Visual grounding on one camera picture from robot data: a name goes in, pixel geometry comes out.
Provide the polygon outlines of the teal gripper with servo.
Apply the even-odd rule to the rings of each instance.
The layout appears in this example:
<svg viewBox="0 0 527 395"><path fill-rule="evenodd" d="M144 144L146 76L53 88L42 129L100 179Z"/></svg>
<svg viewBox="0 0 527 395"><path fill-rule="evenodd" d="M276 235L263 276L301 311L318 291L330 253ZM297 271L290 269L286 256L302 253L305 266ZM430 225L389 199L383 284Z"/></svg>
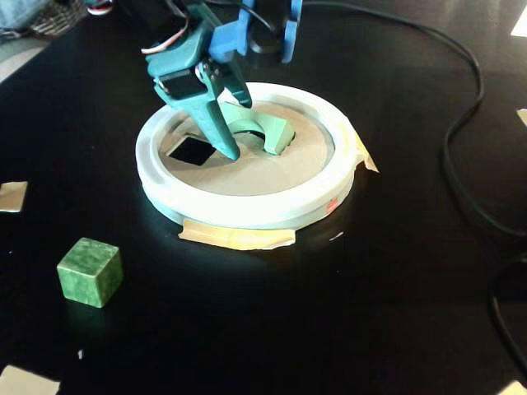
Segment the teal gripper with servo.
<svg viewBox="0 0 527 395"><path fill-rule="evenodd" d="M219 19L204 1L185 1L184 5L189 17L185 32L166 49L146 56L147 72L166 104L187 112L216 150L237 160L240 148L217 98L227 89L239 105L251 108L249 89L235 60L218 63L210 59L209 46Z"/></svg>

